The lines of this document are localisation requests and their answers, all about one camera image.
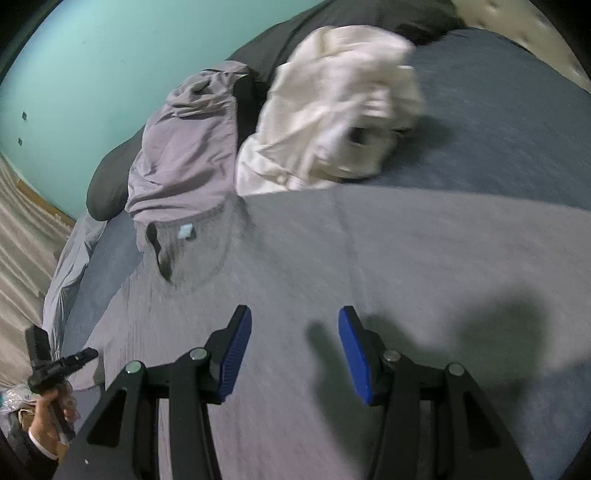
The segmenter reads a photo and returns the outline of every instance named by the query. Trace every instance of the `metal pivot bolt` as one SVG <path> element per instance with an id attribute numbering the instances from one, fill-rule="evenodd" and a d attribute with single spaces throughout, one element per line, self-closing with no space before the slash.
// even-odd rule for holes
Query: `metal pivot bolt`
<path id="1" fill-rule="evenodd" d="M 402 358 L 398 350 L 386 350 L 382 356 L 390 364 L 398 362 Z"/>
<path id="2" fill-rule="evenodd" d="M 191 360 L 205 360 L 209 354 L 205 348 L 194 348 L 189 352 L 189 357 Z"/>
<path id="3" fill-rule="evenodd" d="M 455 377 L 461 377 L 466 372 L 466 369 L 462 367 L 460 364 L 450 364 L 450 366 L 447 367 L 447 369 Z"/>
<path id="4" fill-rule="evenodd" d="M 137 360 L 132 360 L 127 365 L 125 365 L 125 371 L 129 374 L 136 374 L 140 370 L 142 370 L 142 364 Z"/>

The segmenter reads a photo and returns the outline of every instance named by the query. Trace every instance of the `gray bedsheet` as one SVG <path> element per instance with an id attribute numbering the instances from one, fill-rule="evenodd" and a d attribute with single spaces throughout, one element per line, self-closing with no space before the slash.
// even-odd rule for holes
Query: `gray bedsheet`
<path id="1" fill-rule="evenodd" d="M 362 477 L 378 421 L 352 393 L 336 331 L 344 304 L 418 362 L 460 361 L 493 390 L 516 382 L 518 395 L 498 404 L 511 429 L 530 393 L 519 382 L 589 354 L 589 212 L 343 186 L 229 199 L 220 212 L 191 219 L 194 238 L 179 241 L 185 221 L 155 227 L 160 266 L 147 247 L 86 346 L 103 353 L 108 385 L 133 359 L 159 365 L 202 345 L 247 304 L 253 335 L 235 393 L 210 409 L 225 478 Z M 102 364 L 89 364 L 74 387 L 101 377 Z M 165 413 L 163 479 L 170 478 Z M 569 458 L 560 445 L 557 458 L 556 439 L 577 435 L 565 427 L 533 422 L 517 440 L 529 454 L 532 439 L 552 439 L 538 448 L 564 469 L 577 448 Z"/>
<path id="2" fill-rule="evenodd" d="M 109 220 L 80 282 L 67 319 L 62 354 L 82 349 L 123 281 L 135 270 L 141 255 L 135 242 L 134 223 L 126 212 Z M 100 388 L 76 392 L 81 421 L 100 397 Z"/>
<path id="3" fill-rule="evenodd" d="M 419 47 L 412 64 L 427 99 L 427 115 L 416 132 L 400 143 L 386 172 L 365 183 L 493 193 L 591 210 L 591 100 L 587 92 L 510 41 L 480 30 L 457 31 Z M 118 219 L 121 223 L 111 229 L 127 231 L 129 243 L 113 242 L 112 248 L 135 256 L 137 264 L 131 223 L 124 225 L 129 219 Z M 97 249 L 103 242 L 106 245 L 105 238 L 110 237 L 104 235 Z M 84 344 L 110 300 L 109 295 L 93 300 L 92 289 L 107 289 L 112 296 L 132 270 L 107 256 L 102 261 L 99 258 L 95 253 L 90 261 L 74 305 L 77 320 L 68 323 L 64 348 L 70 345 L 70 352 Z M 521 308 L 509 304 L 500 315 L 507 312 L 510 317 Z M 484 328 L 474 333 L 484 336 L 486 332 Z M 400 338 L 410 351 L 422 350 Z M 463 342 L 466 348 L 468 338 Z M 329 365 L 332 369 L 340 372 L 339 382 L 346 380 L 342 363 Z M 537 479 L 557 478 L 589 431 L 590 390 L 588 359 L 541 378 L 488 388 Z M 346 396 L 329 420 L 337 432 L 348 432 L 347 424 L 339 422 L 351 401 Z M 92 404 L 83 399 L 80 405 L 88 410 Z M 350 450 L 346 435 L 341 441 Z"/>

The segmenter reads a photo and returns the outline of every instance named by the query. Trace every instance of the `dark gray pillow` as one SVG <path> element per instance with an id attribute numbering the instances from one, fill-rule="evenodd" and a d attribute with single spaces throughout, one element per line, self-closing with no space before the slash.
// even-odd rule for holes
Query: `dark gray pillow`
<path id="1" fill-rule="evenodd" d="M 142 148 L 144 127 L 100 161 L 86 193 L 86 208 L 95 220 L 111 220 L 127 202 L 129 169 Z"/>
<path id="2" fill-rule="evenodd" d="M 328 25 L 380 27 L 417 45 L 465 27 L 450 0 L 326 0 L 265 30 L 229 59 L 241 61 L 257 73 L 257 97 L 264 103 L 276 68 L 311 32 Z"/>

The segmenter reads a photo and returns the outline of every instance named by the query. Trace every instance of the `black metal bracket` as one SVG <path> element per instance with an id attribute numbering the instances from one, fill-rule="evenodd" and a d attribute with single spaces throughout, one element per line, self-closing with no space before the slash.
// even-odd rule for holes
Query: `black metal bracket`
<path id="1" fill-rule="evenodd" d="M 432 405 L 436 478 L 532 479 L 513 438 L 463 366 L 425 367 L 386 349 L 350 306 L 339 313 L 339 334 L 357 393 L 368 405 L 384 407 L 369 480 L 416 478 L 421 400 Z"/>
<path id="2" fill-rule="evenodd" d="M 207 404 L 232 392 L 252 330 L 238 306 L 230 323 L 172 364 L 129 362 L 104 393 L 58 467 L 54 480 L 156 480 L 158 402 L 170 400 L 173 478 L 221 480 Z"/>

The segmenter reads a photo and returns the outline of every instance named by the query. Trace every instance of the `white cloth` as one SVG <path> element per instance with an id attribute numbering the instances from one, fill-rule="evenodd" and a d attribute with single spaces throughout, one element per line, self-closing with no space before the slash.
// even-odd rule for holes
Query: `white cloth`
<path id="1" fill-rule="evenodd" d="M 49 335 L 51 354 L 61 357 L 66 321 L 90 257 L 107 222 L 94 220 L 88 213 L 78 218 L 64 250 L 61 251 L 45 302 L 43 303 L 43 329 Z"/>
<path id="2" fill-rule="evenodd" d="M 366 25 L 321 27 L 293 52 L 268 93 L 236 170 L 241 196 L 324 188 L 379 173 L 423 111 L 413 45 Z"/>

